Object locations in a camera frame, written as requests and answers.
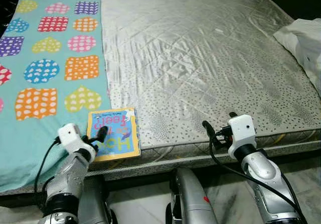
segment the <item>red label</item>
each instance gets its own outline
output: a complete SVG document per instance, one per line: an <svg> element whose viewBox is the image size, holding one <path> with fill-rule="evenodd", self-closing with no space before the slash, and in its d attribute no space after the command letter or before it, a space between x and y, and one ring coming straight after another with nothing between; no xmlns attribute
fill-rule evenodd
<svg viewBox="0 0 321 224"><path fill-rule="evenodd" d="M207 203L210 203L210 200L207 198L207 196L203 197L204 201L206 201Z"/></svg>

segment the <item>yellow book border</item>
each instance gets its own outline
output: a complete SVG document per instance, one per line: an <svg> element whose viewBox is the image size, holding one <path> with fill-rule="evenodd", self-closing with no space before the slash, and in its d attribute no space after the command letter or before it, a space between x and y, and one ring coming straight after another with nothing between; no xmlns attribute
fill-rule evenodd
<svg viewBox="0 0 321 224"><path fill-rule="evenodd" d="M119 108L119 109L108 109L108 110L100 110L100 111L92 111L92 112L90 112L88 114L87 136L89 138L91 138L90 131L91 131L91 128L92 128L92 114L101 114L101 113L106 113L106 112L116 112L116 111L124 111L124 110L135 111L135 108L133 108L133 107L124 107L124 108ZM132 137L133 137L134 151L130 152L130 153L118 154L118 155L97 156L95 158L95 162L107 161L107 160L116 160L116 159L139 156L139 144L138 144L138 137L137 137L136 116L134 116L134 118L130 118L130 123L131 123L131 131L132 131Z"/></svg>

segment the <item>colorful heart print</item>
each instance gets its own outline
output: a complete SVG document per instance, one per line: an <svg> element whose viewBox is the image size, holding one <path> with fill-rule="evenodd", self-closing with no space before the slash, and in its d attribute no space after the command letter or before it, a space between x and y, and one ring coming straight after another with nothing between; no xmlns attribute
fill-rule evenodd
<svg viewBox="0 0 321 224"><path fill-rule="evenodd" d="M45 11L49 14L52 14L52 13L66 14L69 9L70 9L69 6L63 4L62 2L58 2L46 7Z"/></svg>
<svg viewBox="0 0 321 224"><path fill-rule="evenodd" d="M32 46L32 52L39 53L39 52L50 52L55 53L58 52L61 48L61 42L52 38L46 37L38 42L36 42Z"/></svg>
<svg viewBox="0 0 321 224"><path fill-rule="evenodd" d="M6 32L16 31L16 32L24 32L28 29L29 23L21 20L20 18L14 19L8 25Z"/></svg>
<svg viewBox="0 0 321 224"><path fill-rule="evenodd" d="M30 83L44 83L59 73L58 64L49 59L33 61L25 70L24 77Z"/></svg>
<svg viewBox="0 0 321 224"><path fill-rule="evenodd" d="M2 37L0 39L0 57L17 55L24 39L24 37Z"/></svg>
<svg viewBox="0 0 321 224"><path fill-rule="evenodd" d="M94 31L98 26L98 21L91 17L84 17L74 21L72 27L80 32Z"/></svg>
<svg viewBox="0 0 321 224"><path fill-rule="evenodd" d="M75 6L75 14L95 15L98 12L98 2L77 2Z"/></svg>
<svg viewBox="0 0 321 224"><path fill-rule="evenodd" d="M83 106L88 110L95 110L100 105L101 96L82 85L65 98L65 107L69 112L78 112Z"/></svg>
<svg viewBox="0 0 321 224"><path fill-rule="evenodd" d="M11 79L12 72L0 65L0 86Z"/></svg>
<svg viewBox="0 0 321 224"><path fill-rule="evenodd" d="M38 32L63 32L66 30L68 17L42 17Z"/></svg>
<svg viewBox="0 0 321 224"><path fill-rule="evenodd" d="M16 99L16 119L42 119L56 115L57 90L55 88L26 88L18 93Z"/></svg>
<svg viewBox="0 0 321 224"><path fill-rule="evenodd" d="M2 110L4 110L4 107L5 107L5 103L2 100L2 98L0 98L0 113L2 112Z"/></svg>
<svg viewBox="0 0 321 224"><path fill-rule="evenodd" d="M27 13L35 10L38 7L37 2L32 0L22 0L17 6L16 12Z"/></svg>
<svg viewBox="0 0 321 224"><path fill-rule="evenodd" d="M99 58L96 55L69 57L65 66L65 80L95 78L99 75Z"/></svg>
<svg viewBox="0 0 321 224"><path fill-rule="evenodd" d="M96 40L91 36L76 36L68 40L69 49L76 52L86 52L94 46L96 46Z"/></svg>

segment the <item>children's book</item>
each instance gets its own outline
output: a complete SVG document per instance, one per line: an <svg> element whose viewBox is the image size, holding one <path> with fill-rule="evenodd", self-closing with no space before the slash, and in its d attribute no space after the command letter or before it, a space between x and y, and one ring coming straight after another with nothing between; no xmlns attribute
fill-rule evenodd
<svg viewBox="0 0 321 224"><path fill-rule="evenodd" d="M104 143L98 141L95 161L115 160L140 155L136 111L133 107L90 112L87 136L92 138L98 130L108 127Z"/></svg>

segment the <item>red heart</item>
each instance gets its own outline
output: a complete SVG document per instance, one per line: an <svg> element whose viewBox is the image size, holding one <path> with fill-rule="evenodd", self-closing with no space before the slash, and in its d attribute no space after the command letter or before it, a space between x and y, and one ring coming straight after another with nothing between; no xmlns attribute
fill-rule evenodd
<svg viewBox="0 0 321 224"><path fill-rule="evenodd" d="M0 65L0 85L9 81L11 76L12 76L12 72L9 69Z"/></svg>

